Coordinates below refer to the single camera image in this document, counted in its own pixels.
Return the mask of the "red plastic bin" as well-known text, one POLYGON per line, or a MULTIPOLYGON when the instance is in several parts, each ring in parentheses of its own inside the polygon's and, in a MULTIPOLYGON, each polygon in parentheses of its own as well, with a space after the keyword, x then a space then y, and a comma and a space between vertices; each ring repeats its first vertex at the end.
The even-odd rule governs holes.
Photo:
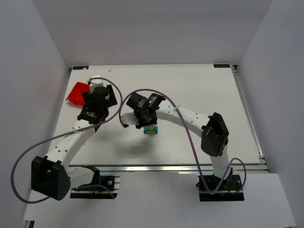
POLYGON ((90 91, 90 87, 88 83, 77 82, 72 88, 71 92, 66 98, 66 101, 71 102, 74 105, 85 105, 85 101, 82 97, 82 93, 86 93, 90 91))

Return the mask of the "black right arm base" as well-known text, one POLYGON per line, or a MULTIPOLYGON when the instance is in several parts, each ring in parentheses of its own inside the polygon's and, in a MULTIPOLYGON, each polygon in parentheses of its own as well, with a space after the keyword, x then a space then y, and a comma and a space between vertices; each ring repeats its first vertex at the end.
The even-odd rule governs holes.
POLYGON ((241 186, 241 178, 235 174, 231 176, 230 180, 224 180, 214 195, 208 193, 200 176, 198 176, 198 183, 196 184, 199 189, 200 202, 244 201, 243 191, 237 192, 241 186))

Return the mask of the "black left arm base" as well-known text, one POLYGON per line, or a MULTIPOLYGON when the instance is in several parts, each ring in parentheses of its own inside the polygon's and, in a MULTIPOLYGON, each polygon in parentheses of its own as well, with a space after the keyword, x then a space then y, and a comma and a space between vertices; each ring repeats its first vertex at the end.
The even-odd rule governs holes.
POLYGON ((116 173, 101 172, 97 167, 85 165, 70 167, 67 174, 72 199, 115 199, 118 194, 120 176, 116 173))

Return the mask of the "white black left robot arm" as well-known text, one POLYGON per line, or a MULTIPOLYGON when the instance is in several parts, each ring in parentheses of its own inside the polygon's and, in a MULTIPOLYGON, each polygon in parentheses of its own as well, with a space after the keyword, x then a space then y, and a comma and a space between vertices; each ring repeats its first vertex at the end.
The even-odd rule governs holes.
POLYGON ((85 142, 95 134, 109 115, 109 108, 117 105, 111 85, 93 85, 82 94, 85 105, 74 124, 73 133, 44 157, 36 156, 31 163, 31 188, 55 200, 62 200, 70 189, 84 186, 95 188, 100 172, 93 166, 70 170, 68 167, 85 142))

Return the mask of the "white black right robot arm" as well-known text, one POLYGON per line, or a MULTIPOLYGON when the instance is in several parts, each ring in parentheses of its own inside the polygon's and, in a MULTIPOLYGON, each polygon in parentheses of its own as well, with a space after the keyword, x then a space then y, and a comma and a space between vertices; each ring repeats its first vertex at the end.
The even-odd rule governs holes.
POLYGON ((168 98, 156 93, 151 94, 149 98, 134 93, 128 98, 126 105, 133 109, 133 112, 121 115, 124 127, 134 125, 140 129, 156 125, 159 119, 179 126, 186 125, 189 131, 201 138, 201 149, 211 158, 214 176, 228 178, 230 173, 227 153, 229 132, 220 114, 199 114, 173 105, 168 98))

